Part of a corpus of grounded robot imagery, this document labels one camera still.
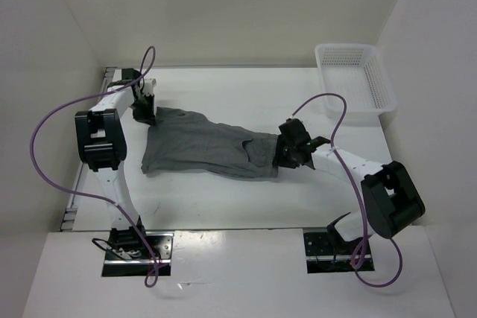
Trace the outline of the grey shorts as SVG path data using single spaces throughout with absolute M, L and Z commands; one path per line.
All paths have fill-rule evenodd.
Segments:
M 158 107 L 142 173 L 208 171 L 236 179 L 275 179 L 278 136 L 211 122 L 204 114 Z

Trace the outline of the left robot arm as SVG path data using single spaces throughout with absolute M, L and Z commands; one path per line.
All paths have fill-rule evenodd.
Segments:
M 127 143 L 121 125 L 121 117 L 127 109 L 132 109 L 133 119 L 140 124 L 156 124 L 154 107 L 154 79 L 141 80 L 141 73 L 135 69 L 123 69 L 121 80 L 112 82 L 108 90 L 121 87 L 138 80 L 127 89 L 107 95 L 94 107 L 75 115 L 79 157 L 95 173 L 106 198 L 119 205 L 122 210 L 109 207 L 112 226 L 108 245 L 113 254 L 125 252 L 132 258 L 148 255 L 149 240 L 141 217 L 135 209 L 127 187 L 124 161 Z

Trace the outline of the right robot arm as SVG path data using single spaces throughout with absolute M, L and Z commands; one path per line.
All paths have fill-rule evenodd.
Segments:
M 364 233 L 391 239 L 425 214 L 424 202 L 402 163 L 382 164 L 340 150 L 329 139 L 312 138 L 297 118 L 281 124 L 279 131 L 276 166 L 318 169 L 357 187 L 364 213 L 343 214 L 327 226 L 326 242 L 333 252 L 346 252 Z

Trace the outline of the white plastic basket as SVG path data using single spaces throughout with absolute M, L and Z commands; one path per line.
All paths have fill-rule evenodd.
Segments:
M 323 91 L 347 102 L 346 124 L 365 125 L 393 112 L 397 100 L 377 48 L 367 44 L 330 43 L 315 47 Z

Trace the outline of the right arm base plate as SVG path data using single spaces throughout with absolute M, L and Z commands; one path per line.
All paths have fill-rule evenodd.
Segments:
M 307 273 L 352 272 L 351 254 L 358 242 L 359 239 L 333 243 L 325 228 L 304 229 L 303 243 Z

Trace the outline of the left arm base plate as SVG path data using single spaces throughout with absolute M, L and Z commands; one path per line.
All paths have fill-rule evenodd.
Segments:
M 173 232 L 146 232 L 148 243 L 159 258 L 159 276 L 171 275 Z M 95 244 L 104 251 L 102 277 L 146 277 L 154 268 L 154 260 L 146 249 L 124 251 L 113 249 L 111 240 L 95 238 Z

